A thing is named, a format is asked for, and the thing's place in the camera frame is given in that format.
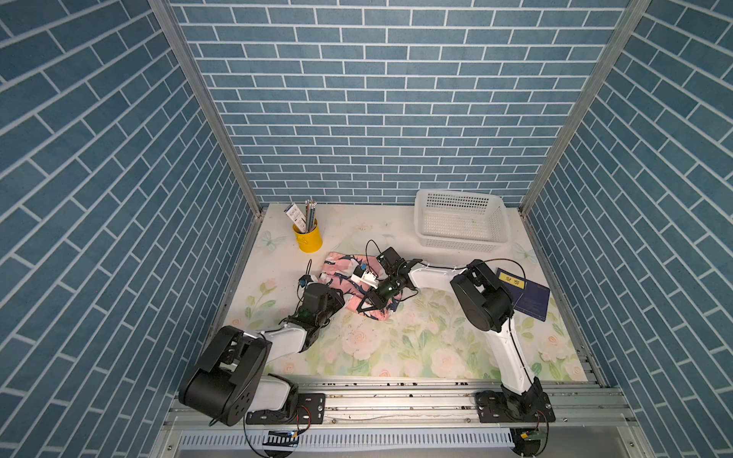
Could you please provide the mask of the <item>pink shark print shorts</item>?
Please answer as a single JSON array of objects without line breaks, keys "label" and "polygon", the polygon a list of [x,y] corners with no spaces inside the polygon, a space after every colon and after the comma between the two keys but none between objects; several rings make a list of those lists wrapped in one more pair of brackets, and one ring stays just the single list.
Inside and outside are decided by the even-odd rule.
[{"label": "pink shark print shorts", "polygon": [[364,299],[366,292],[371,290],[370,285],[361,281],[355,282],[352,278],[354,270],[362,265],[368,265],[376,279],[385,278],[385,269],[379,265],[376,257],[346,255],[338,252],[330,252],[326,256],[321,273],[317,277],[321,284],[340,290],[344,294],[345,308],[354,313],[357,313],[358,305]]}]

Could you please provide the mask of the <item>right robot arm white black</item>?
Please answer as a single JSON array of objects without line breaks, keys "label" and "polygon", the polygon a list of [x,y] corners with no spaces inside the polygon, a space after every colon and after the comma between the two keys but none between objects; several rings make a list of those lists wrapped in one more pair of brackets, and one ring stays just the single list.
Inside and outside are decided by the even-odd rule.
[{"label": "right robot arm white black", "polygon": [[452,293],[466,320],[483,332],[496,357],[502,390],[508,398],[530,404],[542,393],[541,383],[526,363],[515,332],[515,300],[486,261],[464,266],[437,266],[420,259],[406,260],[393,248],[376,257],[384,274],[365,292],[359,313],[384,311],[391,301],[404,301],[406,289],[423,288]]}]

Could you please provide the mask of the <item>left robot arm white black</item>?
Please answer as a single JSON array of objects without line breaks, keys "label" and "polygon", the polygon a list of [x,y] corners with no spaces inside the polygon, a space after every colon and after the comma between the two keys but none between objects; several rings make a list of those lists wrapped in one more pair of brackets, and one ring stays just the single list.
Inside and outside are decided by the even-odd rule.
[{"label": "left robot arm white black", "polygon": [[250,413],[289,423],[298,411],[298,386],[281,376],[266,375],[278,358],[309,349],[333,315],[345,306],[344,293],[320,282],[305,288],[293,315],[259,334],[224,326],[204,349],[179,388],[179,402],[229,427]]}]

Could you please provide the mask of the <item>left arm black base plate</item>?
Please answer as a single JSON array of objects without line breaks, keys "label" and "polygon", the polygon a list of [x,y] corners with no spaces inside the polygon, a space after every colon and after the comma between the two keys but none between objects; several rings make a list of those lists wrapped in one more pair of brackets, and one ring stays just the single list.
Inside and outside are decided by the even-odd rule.
[{"label": "left arm black base plate", "polygon": [[326,407],[324,393],[299,393],[290,396],[280,410],[258,410],[248,412],[248,425],[322,425]]}]

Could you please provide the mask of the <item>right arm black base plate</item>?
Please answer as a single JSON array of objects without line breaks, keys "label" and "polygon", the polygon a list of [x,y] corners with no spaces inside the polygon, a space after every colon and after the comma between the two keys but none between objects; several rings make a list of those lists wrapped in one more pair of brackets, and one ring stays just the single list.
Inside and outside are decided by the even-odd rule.
[{"label": "right arm black base plate", "polygon": [[553,423],[555,412],[540,379],[523,394],[506,387],[501,391],[484,390],[475,394],[479,421],[486,423]]}]

